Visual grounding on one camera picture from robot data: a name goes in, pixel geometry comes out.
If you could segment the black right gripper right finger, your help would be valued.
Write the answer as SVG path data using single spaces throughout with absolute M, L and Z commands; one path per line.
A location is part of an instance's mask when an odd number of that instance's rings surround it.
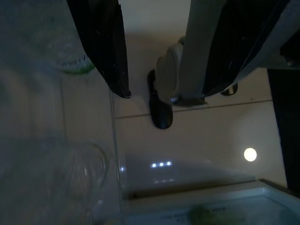
M 205 97 L 223 92 L 259 67 L 300 67 L 299 1 L 205 0 L 203 15 L 213 30 Z

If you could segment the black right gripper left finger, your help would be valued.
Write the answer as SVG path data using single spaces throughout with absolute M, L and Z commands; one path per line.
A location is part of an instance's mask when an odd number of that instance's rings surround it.
M 109 89 L 130 98 L 127 48 L 121 5 L 117 0 L 69 0 L 83 49 Z

